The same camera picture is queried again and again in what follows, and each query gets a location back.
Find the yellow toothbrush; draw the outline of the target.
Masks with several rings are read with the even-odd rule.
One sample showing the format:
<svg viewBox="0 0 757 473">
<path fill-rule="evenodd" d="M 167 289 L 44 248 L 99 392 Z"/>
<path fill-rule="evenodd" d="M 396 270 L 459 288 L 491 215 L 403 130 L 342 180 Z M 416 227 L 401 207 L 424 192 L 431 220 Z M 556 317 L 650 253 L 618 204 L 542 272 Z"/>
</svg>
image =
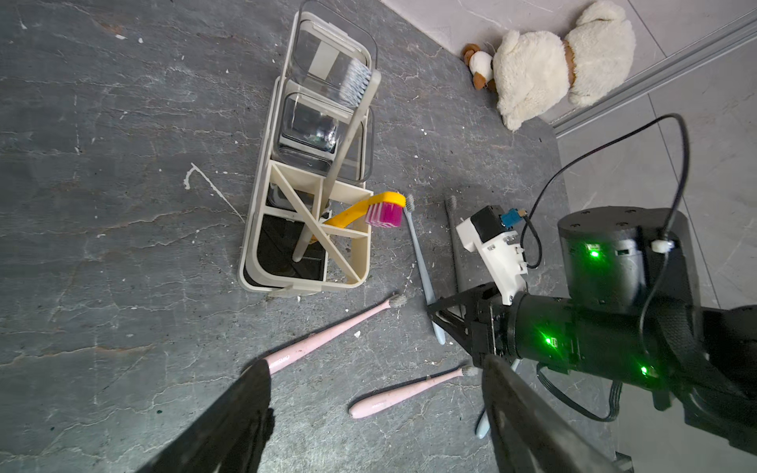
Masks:
<svg viewBox="0 0 757 473">
<path fill-rule="evenodd" d="M 361 218 L 371 227 L 397 228 L 401 225 L 406 197 L 397 192 L 383 192 L 361 200 L 345 211 L 326 220 L 327 226 L 345 229 Z"/>
</svg>

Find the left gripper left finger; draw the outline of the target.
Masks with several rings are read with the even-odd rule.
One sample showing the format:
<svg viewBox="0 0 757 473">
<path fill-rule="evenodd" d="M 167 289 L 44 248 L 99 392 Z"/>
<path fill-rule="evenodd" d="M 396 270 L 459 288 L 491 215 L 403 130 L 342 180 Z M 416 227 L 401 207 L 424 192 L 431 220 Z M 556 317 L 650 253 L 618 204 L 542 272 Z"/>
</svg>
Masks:
<svg viewBox="0 0 757 473">
<path fill-rule="evenodd" d="M 141 472 L 256 472 L 275 427 L 268 364 L 258 360 Z"/>
</svg>

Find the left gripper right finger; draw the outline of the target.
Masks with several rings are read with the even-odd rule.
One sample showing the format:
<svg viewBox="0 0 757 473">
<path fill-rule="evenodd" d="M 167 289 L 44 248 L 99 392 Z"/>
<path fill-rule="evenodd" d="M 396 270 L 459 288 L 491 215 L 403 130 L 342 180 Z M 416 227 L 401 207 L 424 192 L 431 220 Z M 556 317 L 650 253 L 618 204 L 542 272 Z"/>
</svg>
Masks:
<svg viewBox="0 0 757 473">
<path fill-rule="evenodd" d="M 617 472 L 503 359 L 484 360 L 482 391 L 498 470 L 520 472 L 533 458 L 544 472 Z"/>
</svg>

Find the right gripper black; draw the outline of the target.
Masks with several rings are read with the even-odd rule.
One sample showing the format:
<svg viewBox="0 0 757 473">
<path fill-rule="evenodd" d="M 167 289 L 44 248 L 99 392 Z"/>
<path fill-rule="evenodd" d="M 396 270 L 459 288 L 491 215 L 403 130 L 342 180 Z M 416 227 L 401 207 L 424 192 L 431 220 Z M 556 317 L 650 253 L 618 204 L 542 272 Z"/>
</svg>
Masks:
<svg viewBox="0 0 757 473">
<path fill-rule="evenodd" d="M 487 356 L 514 362 L 520 293 L 504 297 L 494 282 L 480 284 L 428 305 L 427 314 L 457 342 L 476 368 Z"/>
</svg>

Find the cream toothbrush holder organizer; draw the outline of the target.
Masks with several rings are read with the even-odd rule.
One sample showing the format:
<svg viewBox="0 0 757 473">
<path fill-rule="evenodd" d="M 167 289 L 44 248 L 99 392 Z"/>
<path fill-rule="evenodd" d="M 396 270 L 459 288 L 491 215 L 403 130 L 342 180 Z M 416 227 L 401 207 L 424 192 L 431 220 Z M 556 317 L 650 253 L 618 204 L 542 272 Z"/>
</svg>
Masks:
<svg viewBox="0 0 757 473">
<path fill-rule="evenodd" d="M 374 120 L 359 126 L 323 214 L 315 204 L 353 108 L 339 99 L 352 59 L 378 70 L 374 38 L 334 10 L 304 3 L 296 14 L 258 159 L 238 278 L 254 293 L 294 297 L 362 285 L 371 228 L 324 222 L 371 196 Z"/>
</svg>

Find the grey beige toothbrush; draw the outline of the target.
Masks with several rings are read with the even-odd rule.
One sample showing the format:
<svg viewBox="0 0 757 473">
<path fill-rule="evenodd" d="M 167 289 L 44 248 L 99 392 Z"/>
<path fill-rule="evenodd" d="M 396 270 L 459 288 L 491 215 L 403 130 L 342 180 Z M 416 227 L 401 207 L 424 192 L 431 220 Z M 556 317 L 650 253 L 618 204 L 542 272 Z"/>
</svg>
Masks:
<svg viewBox="0 0 757 473">
<path fill-rule="evenodd" d="M 358 59 L 351 60 L 340 86 L 339 99 L 346 106 L 353 108 L 353 112 L 343 140 L 339 143 L 334 161 L 323 181 L 323 188 L 317 195 L 319 199 L 313 203 L 315 204 L 313 210 L 315 210 L 316 219 L 323 214 L 325 207 L 327 207 L 328 199 L 333 191 L 343 162 L 354 141 L 359 126 L 369 112 L 370 105 L 378 92 L 380 82 L 382 82 L 380 71 L 370 68 Z"/>
</svg>

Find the light blue toothbrush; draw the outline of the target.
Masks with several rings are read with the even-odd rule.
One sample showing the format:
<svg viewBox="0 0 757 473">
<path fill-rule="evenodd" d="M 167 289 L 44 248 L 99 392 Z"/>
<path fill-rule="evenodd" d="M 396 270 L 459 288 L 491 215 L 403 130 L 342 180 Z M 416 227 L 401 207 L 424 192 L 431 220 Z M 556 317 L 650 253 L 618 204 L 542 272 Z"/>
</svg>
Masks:
<svg viewBox="0 0 757 473">
<path fill-rule="evenodd" d="M 413 212 L 415 210 L 415 203 L 414 198 L 412 194 L 408 194 L 406 196 L 406 205 L 403 209 L 404 216 L 406 219 L 406 222 L 408 224 L 408 229 L 410 232 L 410 238 L 414 247 L 415 256 L 417 260 L 417 265 L 419 269 L 419 275 L 421 279 L 421 284 L 426 300 L 426 305 L 429 307 L 429 305 L 432 305 L 432 303 L 435 303 L 436 301 L 436 295 L 432 286 L 431 278 L 428 272 L 428 268 L 426 265 L 425 258 L 423 256 L 423 252 L 421 250 L 421 246 L 419 244 L 417 232 L 414 226 L 414 222 L 412 219 Z"/>
</svg>

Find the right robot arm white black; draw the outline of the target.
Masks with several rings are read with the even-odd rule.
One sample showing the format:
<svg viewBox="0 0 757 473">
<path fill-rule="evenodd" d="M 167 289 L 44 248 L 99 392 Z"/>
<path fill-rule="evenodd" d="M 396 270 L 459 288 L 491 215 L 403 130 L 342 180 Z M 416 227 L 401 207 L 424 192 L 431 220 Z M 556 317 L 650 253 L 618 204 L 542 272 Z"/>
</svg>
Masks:
<svg viewBox="0 0 757 473">
<path fill-rule="evenodd" d="M 528 291 L 518 214 L 487 206 L 457 226 L 490 281 L 429 305 L 481 367 L 536 362 L 681 402 L 687 425 L 756 451 L 756 309 L 703 307 L 686 217 L 666 208 L 599 207 L 558 224 L 569 294 Z"/>
</svg>

